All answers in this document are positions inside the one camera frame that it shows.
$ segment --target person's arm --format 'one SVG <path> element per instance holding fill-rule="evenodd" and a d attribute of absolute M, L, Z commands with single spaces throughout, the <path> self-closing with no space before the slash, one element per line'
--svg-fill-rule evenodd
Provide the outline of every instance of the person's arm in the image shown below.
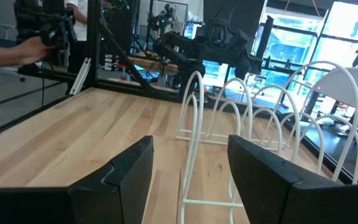
<path fill-rule="evenodd" d="M 74 18 L 77 22 L 88 24 L 88 18 L 78 10 L 78 0 L 65 0 L 65 3 L 67 11 L 74 11 Z"/>
<path fill-rule="evenodd" d="M 40 37 L 33 37 L 10 49 L 0 48 L 0 67 L 34 63 L 46 57 L 52 49 L 45 46 Z"/>

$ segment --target white wire dish rack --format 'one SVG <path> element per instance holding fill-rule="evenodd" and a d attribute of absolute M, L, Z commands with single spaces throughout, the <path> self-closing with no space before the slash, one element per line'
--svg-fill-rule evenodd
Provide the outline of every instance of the white wire dish rack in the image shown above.
<path fill-rule="evenodd" d="M 346 121 L 343 118 L 337 117 L 337 116 L 333 116 L 333 115 L 326 115 L 326 116 L 322 116 L 320 118 L 314 119 L 312 118 L 310 115 L 305 114 L 303 111 L 305 110 L 305 105 L 306 102 L 308 101 L 308 98 L 310 97 L 311 92 L 319 87 L 319 84 L 322 83 L 325 79 L 325 77 L 323 77 L 322 79 L 320 79 L 312 88 L 312 90 L 309 92 L 309 94 L 307 95 L 305 102 L 303 104 L 303 107 L 301 110 L 297 110 L 296 108 L 296 104 L 295 101 L 293 99 L 293 97 L 291 96 L 291 94 L 285 89 L 286 86 L 288 86 L 292 80 L 292 78 L 295 76 L 295 74 L 297 74 L 298 72 L 300 72 L 302 69 L 316 64 L 316 63 L 328 63 L 330 65 L 334 65 L 336 68 L 342 70 L 343 74 L 344 74 L 344 78 L 347 78 L 352 86 L 352 91 L 354 92 L 354 100 L 355 100 L 355 105 L 356 105 L 356 112 L 355 112 L 355 116 L 354 116 L 354 122 L 352 124 L 350 124 L 348 121 Z M 199 102 L 204 102 L 204 86 L 203 86 L 203 79 L 202 76 L 199 72 L 195 72 L 191 75 L 188 85 L 186 87 L 186 91 L 185 91 L 185 96 L 188 95 L 188 90 L 190 87 L 190 83 L 193 81 L 194 78 L 198 78 L 199 80 L 199 89 L 200 89 L 200 95 L 199 95 Z M 229 223 L 232 224 L 234 223 L 234 218 L 233 218 L 233 209 L 236 207 L 241 207 L 243 208 L 243 204 L 240 203 L 235 203 L 236 201 L 236 196 L 237 196 L 237 191 L 234 191 L 234 193 L 232 193 L 232 179 L 230 178 L 229 183 L 228 183 L 228 199 L 229 202 L 214 202 L 214 201 L 208 201 L 208 200 L 193 200 L 193 199 L 188 199 L 188 192 L 189 192 L 189 187 L 190 187 L 190 182 L 191 182 L 191 176 L 193 173 L 193 169 L 195 166 L 195 160 L 196 160 L 196 155 L 197 155 L 197 151 L 198 151 L 198 145 L 199 143 L 202 144 L 218 144 L 218 145 L 227 145 L 227 138 L 228 135 L 223 135 L 223 134 L 218 134 L 218 133 L 214 133 L 214 127 L 215 127 L 215 117 L 216 117 L 216 111 L 218 109 L 218 103 L 223 95 L 224 90 L 226 89 L 227 85 L 230 84 L 231 82 L 239 82 L 243 87 L 244 87 L 244 94 L 246 95 L 247 98 L 247 109 L 244 111 L 244 114 L 241 116 L 240 112 L 236 106 L 236 104 L 233 101 L 226 101 L 225 103 L 223 103 L 223 105 L 220 107 L 219 111 L 218 111 L 218 116 L 222 113 L 223 109 L 226 106 L 231 106 L 234 109 L 234 114 L 235 114 L 235 118 L 236 118 L 236 132 L 233 134 L 242 136 L 243 138 L 252 141 L 252 142 L 259 142 L 261 143 L 261 145 L 265 145 L 266 142 L 269 143 L 269 145 L 271 144 L 276 144 L 276 147 L 266 147 L 266 150 L 270 150 L 270 151 L 276 151 L 277 154 L 279 156 L 282 155 L 282 152 L 284 149 L 286 149 L 288 147 L 288 143 L 290 142 L 290 138 L 293 136 L 293 134 L 295 133 L 295 141 L 294 141 L 294 146 L 293 146 L 293 153 L 291 155 L 291 162 L 296 162 L 297 157 L 298 157 L 298 150 L 299 150 L 299 145 L 300 145 L 300 141 L 304 138 L 304 136 L 306 135 L 306 133 L 311 129 L 311 127 L 313 125 L 315 125 L 318 134 L 319 134 L 319 140 L 321 142 L 321 149 L 320 149 L 320 154 L 319 154 L 319 158 L 318 158 L 318 163 L 317 163 L 317 167 L 316 167 L 316 173 L 320 174 L 321 173 L 321 168 L 322 168 L 322 163 L 323 163 L 323 158 L 324 158 L 324 138 L 323 138 L 323 132 L 320 128 L 320 126 L 318 125 L 318 121 L 320 119 L 323 118 L 333 118 L 333 119 L 338 119 L 342 122 L 344 122 L 345 124 L 347 124 L 349 127 L 351 127 L 351 131 L 349 133 L 349 137 L 346 141 L 346 144 L 344 146 L 344 150 L 341 154 L 341 159 L 343 158 L 343 161 L 340 159 L 339 160 L 339 164 L 335 170 L 335 173 L 332 177 L 333 181 L 337 181 L 338 175 L 342 169 L 343 163 L 344 163 L 344 158 L 346 157 L 347 153 L 349 152 L 349 148 L 350 148 L 350 144 L 352 142 L 352 140 L 355 138 L 356 139 L 356 144 L 357 144 L 357 159 L 356 159 L 356 169 L 354 172 L 354 181 L 353 184 L 357 183 L 358 180 L 358 134 L 357 134 L 357 124 L 358 124 L 358 88 L 357 85 L 353 79 L 353 77 L 351 76 L 351 74 L 342 66 L 332 63 L 332 62 L 327 62 L 327 61 L 317 61 L 317 62 L 311 62 L 307 65 L 302 66 L 301 68 L 299 68 L 299 70 L 297 70 L 296 72 L 294 72 L 294 74 L 288 79 L 288 82 L 286 83 L 286 85 L 284 87 L 282 86 L 278 86 L 278 85 L 269 85 L 269 86 L 265 86 L 263 88 L 261 88 L 253 97 L 251 97 L 250 95 L 250 91 L 247 88 L 247 86 L 245 85 L 245 83 L 238 79 L 238 78 L 233 78 L 232 80 L 229 80 L 227 83 L 225 83 L 225 85 L 223 86 L 222 90 L 220 91 L 218 98 L 216 100 L 214 109 L 213 109 L 213 114 L 211 117 L 211 120 L 209 121 L 209 125 L 207 128 L 207 132 L 201 132 L 202 129 L 202 125 L 203 125 L 203 114 L 204 114 L 204 105 L 203 103 L 200 103 L 198 105 L 196 96 L 194 94 L 190 94 L 187 98 L 183 99 L 182 102 L 182 106 L 181 106 L 181 111 L 180 111 L 180 119 L 179 119 L 179 124 L 178 127 L 176 129 L 175 132 L 175 137 L 177 139 L 181 139 L 181 140 L 186 140 L 189 141 L 189 151 L 188 151 L 188 157 L 186 160 L 186 165 L 185 165 L 185 173 L 183 176 L 183 186 L 182 186 L 182 205 L 181 205 L 181 209 L 180 209 L 180 219 L 181 219 L 181 223 L 184 224 L 185 223 L 185 205 L 186 204 L 199 204 L 199 205 L 215 205 L 215 206 L 223 206 L 223 207 L 230 207 L 230 216 L 229 216 Z M 270 108 L 259 108 L 257 109 L 255 112 L 252 111 L 252 103 L 254 102 L 255 98 L 261 94 L 264 90 L 269 89 L 269 88 L 276 88 L 281 90 L 281 94 L 280 97 L 277 100 L 277 103 L 274 107 L 274 109 L 270 109 Z M 280 120 L 278 119 L 277 115 L 275 114 L 275 112 L 278 109 L 278 106 L 280 104 L 280 99 L 282 98 L 283 95 L 286 95 L 292 105 L 293 108 L 293 113 L 289 114 L 288 116 L 286 116 L 285 118 L 283 118 L 280 122 Z M 192 129 L 188 130 L 188 129 L 183 129 L 183 122 L 184 122 L 184 117 L 185 117 L 185 113 L 188 110 L 188 105 L 190 104 L 190 102 L 192 101 L 194 107 L 193 107 L 193 125 L 192 125 Z M 252 125 L 254 122 L 254 118 L 258 113 L 261 112 L 266 112 L 269 113 L 271 115 L 270 120 L 268 122 L 267 127 L 265 128 L 265 132 L 263 135 L 262 139 L 252 139 Z M 309 125 L 309 127 L 303 131 L 303 134 L 301 135 L 301 131 L 300 131 L 300 116 L 304 116 L 306 118 L 308 118 L 311 121 L 311 124 Z M 282 139 L 282 126 L 284 124 L 284 122 L 288 119 L 290 119 L 291 117 L 295 117 L 295 125 L 291 131 L 291 135 L 290 138 L 286 141 L 283 142 Z M 248 119 L 248 125 L 245 128 L 245 133 L 242 134 L 242 128 L 241 128 L 241 124 L 244 123 L 245 119 Z M 266 136 L 267 136 L 267 131 L 270 128 L 271 122 L 274 121 L 277 127 L 277 136 L 278 139 L 277 141 L 272 141 L 271 139 L 269 139 L 268 141 L 265 140 Z M 185 133 L 188 134 L 190 133 L 190 137 L 186 137 L 186 136 L 181 136 L 181 133 Z M 222 141 L 213 141 L 211 140 L 212 137 L 215 138 L 219 138 L 222 139 Z"/>

